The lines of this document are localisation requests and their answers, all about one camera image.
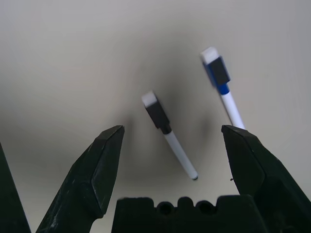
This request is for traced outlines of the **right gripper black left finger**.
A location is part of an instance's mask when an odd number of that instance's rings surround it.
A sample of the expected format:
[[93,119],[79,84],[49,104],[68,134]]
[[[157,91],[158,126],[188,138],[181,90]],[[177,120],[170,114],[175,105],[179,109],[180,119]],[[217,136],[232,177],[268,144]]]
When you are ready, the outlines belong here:
[[118,172],[125,129],[101,132],[74,162],[43,217],[39,233],[88,233],[106,214]]

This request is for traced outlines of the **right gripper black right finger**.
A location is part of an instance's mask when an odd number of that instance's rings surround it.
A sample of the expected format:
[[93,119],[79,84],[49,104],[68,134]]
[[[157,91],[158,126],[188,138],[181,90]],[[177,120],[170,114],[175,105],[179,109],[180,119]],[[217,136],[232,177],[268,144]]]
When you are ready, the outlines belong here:
[[233,180],[241,195],[250,195],[272,233],[309,233],[311,202],[289,171],[249,131],[221,129]]

